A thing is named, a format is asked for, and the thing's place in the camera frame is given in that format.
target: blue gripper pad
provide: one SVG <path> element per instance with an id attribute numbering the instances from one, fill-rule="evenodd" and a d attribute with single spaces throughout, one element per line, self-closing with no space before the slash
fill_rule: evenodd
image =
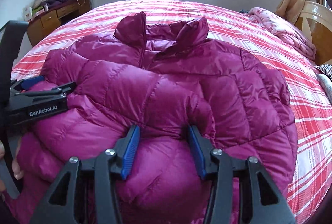
<path id="1" fill-rule="evenodd" d="M 130 128 L 126 137 L 126 139 L 129 139 L 129 141 L 127 142 L 127 148 L 123 154 L 123 159 L 122 159 L 122 169 L 120 172 L 122 180 L 126 180 L 127 176 L 130 174 L 132 170 L 132 164 L 134 162 L 134 157 L 137 151 L 139 138 L 140 138 L 139 127 L 134 125 Z"/>
<path id="2" fill-rule="evenodd" d="M 204 139 L 196 126 L 189 126 L 189 146 L 193 155 L 197 174 L 202 180 L 206 178 L 205 159 L 200 147 L 199 139 Z"/>
<path id="3" fill-rule="evenodd" d="M 44 81 L 45 78 L 43 76 L 36 76 L 36 77 L 32 77 L 29 79 L 24 80 L 21 83 L 21 87 L 24 90 L 29 90 L 32 86 L 36 85 L 37 83 Z"/>

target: metal bolt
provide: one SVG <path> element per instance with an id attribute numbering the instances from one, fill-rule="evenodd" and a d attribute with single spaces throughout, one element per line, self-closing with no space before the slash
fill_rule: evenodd
<path id="1" fill-rule="evenodd" d="M 258 158 L 251 156 L 249 157 L 249 162 L 253 163 L 253 164 L 257 164 L 258 163 Z"/>
<path id="2" fill-rule="evenodd" d="M 105 154 L 108 156 L 113 156 L 115 154 L 115 150 L 110 148 L 105 151 Z"/>
<path id="3" fill-rule="evenodd" d="M 77 163 L 78 162 L 78 157 L 71 157 L 70 159 L 69 159 L 69 162 L 70 163 Z"/>
<path id="4" fill-rule="evenodd" d="M 216 155 L 216 156 L 221 156 L 222 155 L 222 150 L 219 148 L 215 148 L 212 150 L 212 154 Z"/>

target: pink floral blanket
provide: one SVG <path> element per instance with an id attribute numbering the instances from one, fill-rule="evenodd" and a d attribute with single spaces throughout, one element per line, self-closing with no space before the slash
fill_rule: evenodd
<path id="1" fill-rule="evenodd" d="M 291 45 L 306 58 L 314 60 L 315 45 L 306 38 L 302 31 L 276 14 L 263 8 L 252 8 L 249 15 L 255 16 L 274 36 Z"/>

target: bedsheet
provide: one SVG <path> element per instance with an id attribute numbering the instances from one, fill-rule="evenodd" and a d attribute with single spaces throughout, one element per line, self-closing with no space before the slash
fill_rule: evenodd
<path id="1" fill-rule="evenodd" d="M 132 0 L 106 4 L 59 27 L 36 45 L 14 68 L 12 79 L 39 74 L 48 51 L 66 48 L 77 39 L 109 31 L 125 16 L 139 11 L 148 24 L 205 17 L 209 38 L 227 41 L 255 55 L 268 68 L 279 69 L 291 93 L 298 131 L 298 153 L 287 201 L 299 224 L 317 209 L 332 183 L 332 106 L 313 63 L 272 35 L 258 20 L 224 8 L 173 0 Z"/>

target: headboard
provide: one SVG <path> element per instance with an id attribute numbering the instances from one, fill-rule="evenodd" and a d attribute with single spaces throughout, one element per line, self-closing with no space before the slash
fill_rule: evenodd
<path id="1" fill-rule="evenodd" d="M 325 6 L 306 1 L 295 26 L 317 48 L 315 63 L 321 65 L 332 59 L 332 11 Z"/>

